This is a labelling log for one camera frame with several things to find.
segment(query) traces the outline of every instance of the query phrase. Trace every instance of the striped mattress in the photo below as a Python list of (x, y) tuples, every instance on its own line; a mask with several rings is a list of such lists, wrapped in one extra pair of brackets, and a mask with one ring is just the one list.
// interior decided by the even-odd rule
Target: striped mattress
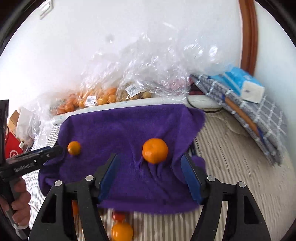
[[(195, 148), (207, 165), (207, 174), (221, 182), (236, 184), (244, 181), (251, 190), (265, 218), (272, 241), (279, 241), (296, 217), (296, 176), (291, 160), (284, 153), (281, 166), (271, 166), (255, 141), (239, 122), (222, 110), (206, 114), (204, 128), (195, 138)], [(58, 138), (60, 125), (53, 127), (47, 144), (53, 146)], [(45, 199), (38, 185), (38, 170), (24, 175), (32, 195), (30, 227)], [(130, 213), (127, 221), (138, 241), (190, 240), (202, 208), (174, 215)], [(112, 210), (100, 213), (109, 238), (114, 221)], [(227, 213), (227, 203), (222, 205), (220, 222), (215, 240), (222, 240)], [(74, 217), (78, 241), (83, 241), (79, 215)]]

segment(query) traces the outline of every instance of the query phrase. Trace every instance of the purple cloth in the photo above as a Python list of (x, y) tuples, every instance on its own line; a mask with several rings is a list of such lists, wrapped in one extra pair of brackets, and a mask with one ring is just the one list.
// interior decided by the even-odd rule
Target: purple cloth
[[(183, 104), (165, 104), (104, 110), (70, 116), (60, 127), (58, 143), (63, 158), (45, 163), (39, 172), (39, 186), (47, 195), (57, 180), (79, 181), (92, 175), (111, 153), (123, 155), (108, 198), (100, 206), (120, 211), (179, 213), (193, 210), (181, 170), (181, 156), (203, 127), (204, 113)], [(168, 158), (158, 165), (143, 160), (142, 146), (150, 138), (163, 139)], [(71, 156), (71, 141), (81, 144), (81, 153)], [(201, 157), (194, 157), (205, 168)]]

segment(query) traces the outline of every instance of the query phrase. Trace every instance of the dark red object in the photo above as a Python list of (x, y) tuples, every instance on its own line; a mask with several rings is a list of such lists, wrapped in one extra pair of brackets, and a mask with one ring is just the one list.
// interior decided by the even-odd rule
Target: dark red object
[(6, 136), (5, 141), (5, 158), (8, 159), (10, 157), (22, 154), (23, 151), (19, 147), (20, 141), (15, 138), (15, 136), (9, 132)]
[(126, 218), (126, 214), (124, 212), (113, 211), (112, 212), (112, 218), (115, 221), (123, 222), (125, 220), (125, 218)]

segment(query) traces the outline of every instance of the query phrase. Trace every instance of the barcode label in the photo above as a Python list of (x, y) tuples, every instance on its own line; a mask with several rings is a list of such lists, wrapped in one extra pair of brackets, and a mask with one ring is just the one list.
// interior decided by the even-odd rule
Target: barcode label
[(96, 106), (96, 96), (88, 96), (85, 101), (85, 106), (88, 106), (88, 107)]
[(135, 95), (143, 92), (143, 90), (140, 88), (140, 86), (133, 84), (126, 88), (126, 92), (130, 97), (134, 97)]

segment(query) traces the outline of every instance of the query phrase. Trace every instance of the plaid fabric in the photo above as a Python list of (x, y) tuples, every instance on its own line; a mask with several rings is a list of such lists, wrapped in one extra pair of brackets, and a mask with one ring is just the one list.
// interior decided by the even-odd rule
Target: plaid fabric
[[(219, 105), (236, 117), (271, 164), (282, 163), (283, 147), (287, 140), (287, 124), (283, 111), (276, 106), (275, 102), (265, 95), (261, 103), (252, 103), (241, 99), (224, 84), (206, 75), (191, 76), (191, 78), (203, 93), (217, 101)], [(224, 102), (225, 97), (228, 97), (256, 123), (261, 137), (258, 137), (246, 121)]]

